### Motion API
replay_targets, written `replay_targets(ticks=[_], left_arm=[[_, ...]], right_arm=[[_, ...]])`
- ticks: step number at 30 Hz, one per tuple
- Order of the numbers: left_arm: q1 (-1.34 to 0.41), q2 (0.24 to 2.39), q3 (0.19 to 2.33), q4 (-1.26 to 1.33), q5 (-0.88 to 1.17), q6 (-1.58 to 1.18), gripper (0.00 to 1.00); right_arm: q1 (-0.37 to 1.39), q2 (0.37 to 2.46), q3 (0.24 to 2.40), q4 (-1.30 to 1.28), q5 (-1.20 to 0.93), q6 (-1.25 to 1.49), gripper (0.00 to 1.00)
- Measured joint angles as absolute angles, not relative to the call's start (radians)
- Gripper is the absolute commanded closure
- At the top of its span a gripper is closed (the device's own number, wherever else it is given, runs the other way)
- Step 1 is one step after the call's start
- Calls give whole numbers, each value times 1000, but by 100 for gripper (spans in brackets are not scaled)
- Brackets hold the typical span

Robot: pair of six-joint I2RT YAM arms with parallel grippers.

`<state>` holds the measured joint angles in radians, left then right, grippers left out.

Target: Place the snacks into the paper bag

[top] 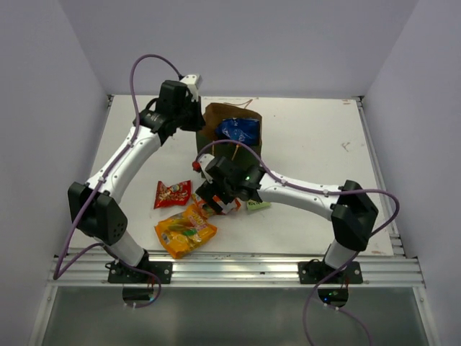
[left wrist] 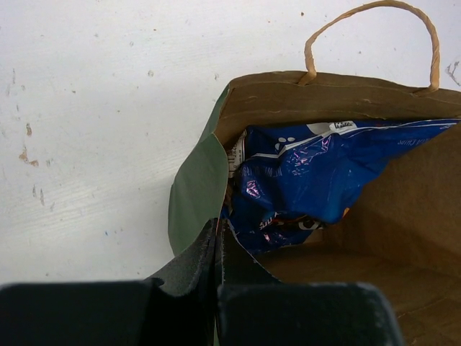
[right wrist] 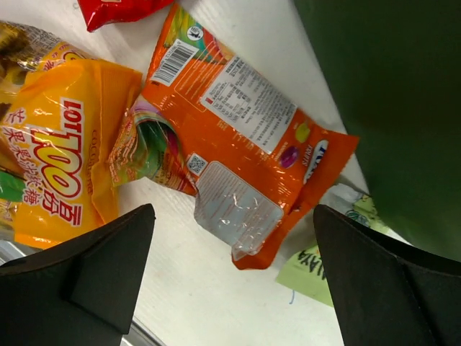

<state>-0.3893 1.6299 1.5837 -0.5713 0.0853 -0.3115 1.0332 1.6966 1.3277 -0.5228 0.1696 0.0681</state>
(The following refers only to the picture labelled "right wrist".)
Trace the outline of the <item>orange candy packet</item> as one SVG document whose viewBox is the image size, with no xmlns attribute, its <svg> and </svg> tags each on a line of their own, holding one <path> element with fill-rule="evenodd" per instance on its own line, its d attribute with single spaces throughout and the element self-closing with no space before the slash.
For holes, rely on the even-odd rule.
<svg viewBox="0 0 461 346">
<path fill-rule="evenodd" d="M 109 169 L 115 185 L 148 178 L 191 195 L 234 265 L 263 270 L 358 142 L 318 125 L 174 4 Z"/>
</svg>

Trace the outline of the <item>yellow mango candy bag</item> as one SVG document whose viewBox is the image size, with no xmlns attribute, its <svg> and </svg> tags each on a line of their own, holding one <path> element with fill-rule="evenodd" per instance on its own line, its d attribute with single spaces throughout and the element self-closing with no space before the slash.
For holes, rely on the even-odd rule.
<svg viewBox="0 0 461 346">
<path fill-rule="evenodd" d="M 140 72 L 1 23 L 1 238 L 47 249 L 115 220 L 109 155 Z"/>
</svg>

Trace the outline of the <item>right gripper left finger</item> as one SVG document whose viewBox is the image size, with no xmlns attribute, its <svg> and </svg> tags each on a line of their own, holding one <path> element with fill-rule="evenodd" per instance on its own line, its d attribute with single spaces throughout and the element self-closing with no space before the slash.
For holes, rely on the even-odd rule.
<svg viewBox="0 0 461 346">
<path fill-rule="evenodd" d="M 150 204 L 1 266 L 2 345 L 119 345 L 155 223 Z"/>
</svg>

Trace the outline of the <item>green paper bag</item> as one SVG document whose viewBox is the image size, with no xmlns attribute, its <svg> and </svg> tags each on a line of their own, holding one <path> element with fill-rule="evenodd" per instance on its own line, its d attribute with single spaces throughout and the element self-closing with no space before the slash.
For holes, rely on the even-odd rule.
<svg viewBox="0 0 461 346">
<path fill-rule="evenodd" d="M 384 222 L 460 259 L 460 3 L 296 1 Z"/>
</svg>

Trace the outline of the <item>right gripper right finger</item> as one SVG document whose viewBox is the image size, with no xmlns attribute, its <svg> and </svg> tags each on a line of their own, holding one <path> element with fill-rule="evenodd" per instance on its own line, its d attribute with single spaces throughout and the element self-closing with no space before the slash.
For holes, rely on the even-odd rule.
<svg viewBox="0 0 461 346">
<path fill-rule="evenodd" d="M 459 345 L 460 263 L 327 205 L 315 237 L 345 345 Z"/>
</svg>

